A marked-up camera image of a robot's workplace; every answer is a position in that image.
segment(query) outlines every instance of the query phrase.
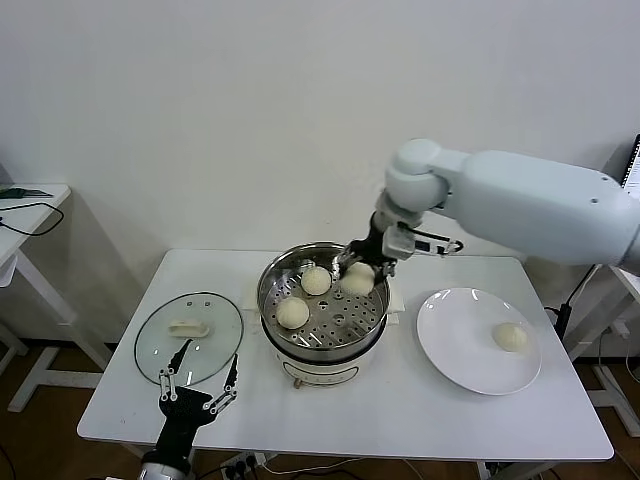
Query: metal rim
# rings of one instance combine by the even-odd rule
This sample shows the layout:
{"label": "metal rim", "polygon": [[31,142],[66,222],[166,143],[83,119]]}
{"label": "metal rim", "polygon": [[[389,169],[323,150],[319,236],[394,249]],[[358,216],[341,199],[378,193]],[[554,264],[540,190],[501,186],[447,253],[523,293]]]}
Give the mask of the metal rim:
{"label": "metal rim", "polygon": [[[324,365],[344,362],[368,350],[379,338],[386,318],[390,291],[385,282],[366,296],[345,294],[338,282],[336,258],[343,246],[317,242],[293,247],[278,255],[264,269],[257,288],[257,304],[267,338],[284,354],[298,361]],[[310,266],[322,266],[332,276],[331,288],[322,295],[309,295],[301,286],[301,275]],[[309,307],[307,323],[298,329],[277,324],[281,301],[297,297]]]}
{"label": "metal rim", "polygon": [[350,357],[345,357],[345,358],[342,358],[340,360],[335,360],[335,361],[334,360],[309,360],[309,359],[306,359],[306,358],[300,358],[297,355],[284,350],[278,343],[276,343],[273,340],[273,337],[271,336],[271,334],[267,330],[267,327],[265,326],[265,323],[264,323],[264,319],[262,317],[260,317],[260,324],[262,325],[262,330],[264,331],[265,335],[267,336],[267,338],[269,339],[271,344],[280,353],[282,353],[283,355],[286,355],[287,357],[291,358],[292,360],[295,360],[296,362],[306,363],[307,365],[317,365],[319,367],[324,367],[324,366],[340,365],[342,363],[351,362],[353,360],[356,360],[356,359],[360,358],[362,355],[364,355],[369,350],[371,350],[374,347],[374,345],[376,343],[378,343],[378,341],[382,337],[382,333],[384,332],[384,329],[385,329],[385,327],[387,325],[387,316],[385,315],[384,318],[382,319],[382,322],[380,323],[379,331],[376,332],[377,336],[374,336],[373,340],[371,342],[369,342],[363,349],[361,349],[360,351],[356,352],[355,354],[353,354]]}

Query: white plate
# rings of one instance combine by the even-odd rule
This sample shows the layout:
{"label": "white plate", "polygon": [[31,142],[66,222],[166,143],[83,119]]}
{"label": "white plate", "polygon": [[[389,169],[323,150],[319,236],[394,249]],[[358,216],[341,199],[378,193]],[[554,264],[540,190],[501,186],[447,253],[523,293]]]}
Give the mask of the white plate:
{"label": "white plate", "polygon": [[[524,351],[507,352],[493,340],[493,328],[505,322],[527,332]],[[418,338],[442,374],[474,392],[515,393],[540,372],[542,357],[529,322],[507,302],[475,288],[450,288],[429,297],[418,313]]]}

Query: white desk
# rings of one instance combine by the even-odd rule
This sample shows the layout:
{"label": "white desk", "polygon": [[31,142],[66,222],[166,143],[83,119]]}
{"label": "white desk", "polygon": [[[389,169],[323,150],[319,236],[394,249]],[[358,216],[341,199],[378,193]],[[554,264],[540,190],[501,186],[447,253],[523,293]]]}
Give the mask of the white desk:
{"label": "white desk", "polygon": [[[133,316],[79,425],[80,436],[154,444],[164,418],[157,386],[138,372],[136,334],[178,295],[212,291],[236,305],[276,252],[171,250]],[[238,399],[201,428],[200,449],[338,456],[533,462],[495,478],[529,478],[559,461],[605,460],[613,449],[522,267],[512,258],[414,257],[398,266],[406,304],[387,327],[367,370],[338,387],[292,388],[255,320],[243,313]],[[467,391],[441,375],[415,335],[419,307],[434,291],[474,286],[515,305],[539,335],[537,380],[514,395]],[[195,388],[220,391],[226,369]]]}
{"label": "white desk", "polygon": [[[53,195],[50,198],[24,198],[20,200],[0,199],[0,208],[31,203],[47,203],[58,207],[70,194],[69,187],[61,184],[15,185],[26,189],[42,190]],[[46,206],[25,208],[19,210],[0,211],[3,223],[19,230],[33,233],[52,214],[53,210]],[[95,337],[93,332],[77,321],[77,314],[58,294],[40,271],[20,251],[20,246],[29,238],[28,235],[13,232],[7,228],[0,228],[0,267],[13,261],[16,256],[15,268],[26,278],[34,289],[44,298],[49,306],[57,313],[56,323],[65,329],[67,335],[101,368],[105,368],[111,352]],[[26,347],[6,327],[0,326],[0,340],[9,346],[9,352],[0,361],[0,372],[11,360],[13,354],[26,353]],[[99,374],[80,372],[56,372],[47,370],[56,356],[58,349],[47,348],[42,353],[31,372],[16,392],[9,404],[9,410],[21,411],[27,404],[38,385],[59,385],[73,387],[95,387]]]}

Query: table leg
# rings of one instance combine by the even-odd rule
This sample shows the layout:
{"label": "table leg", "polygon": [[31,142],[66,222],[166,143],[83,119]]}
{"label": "table leg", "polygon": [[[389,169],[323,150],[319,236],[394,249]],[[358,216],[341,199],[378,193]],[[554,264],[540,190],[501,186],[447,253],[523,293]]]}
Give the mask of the table leg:
{"label": "table leg", "polygon": [[21,412],[39,385],[72,388],[96,388],[98,386],[102,377],[101,373],[49,370],[49,365],[56,358],[59,350],[53,347],[47,347],[43,350],[29,371],[27,378],[24,379],[11,399],[7,408],[10,412]]}
{"label": "table leg", "polygon": [[44,298],[49,306],[62,318],[59,326],[65,327],[69,337],[84,351],[101,369],[105,369],[111,359],[111,351],[87,327],[80,325],[78,315],[60,296],[47,279],[31,263],[27,256],[18,250],[16,268],[27,281]]}
{"label": "table leg", "polygon": [[7,347],[13,347],[18,355],[26,355],[29,349],[20,341],[11,331],[0,323],[0,342],[4,343]]}
{"label": "table leg", "polygon": [[569,333],[563,343],[574,361],[634,302],[633,296],[620,285],[611,290]]}
{"label": "table leg", "polygon": [[640,437],[640,420],[608,367],[593,367],[603,390],[588,390],[594,407],[613,407],[630,437]]}
{"label": "table leg", "polygon": [[15,355],[26,355],[29,350],[11,331],[0,323],[0,342],[4,343],[9,350],[0,358],[0,375],[5,371],[9,362]]}
{"label": "table leg", "polygon": [[555,465],[555,462],[512,463],[489,478],[490,480],[529,480],[553,468]]}

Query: white robot link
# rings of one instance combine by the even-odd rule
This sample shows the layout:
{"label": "white robot link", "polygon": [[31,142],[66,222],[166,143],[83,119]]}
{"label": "white robot link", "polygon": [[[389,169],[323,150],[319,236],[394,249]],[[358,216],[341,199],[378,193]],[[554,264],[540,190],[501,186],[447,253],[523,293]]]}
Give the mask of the white robot link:
{"label": "white robot link", "polygon": [[[416,230],[432,211],[527,255],[640,274],[640,202],[601,172],[515,153],[469,155],[415,139],[396,152],[385,183],[369,235],[345,248],[341,271],[361,261],[381,280],[416,250],[459,251],[460,242]],[[444,245],[436,250],[416,235]]]}

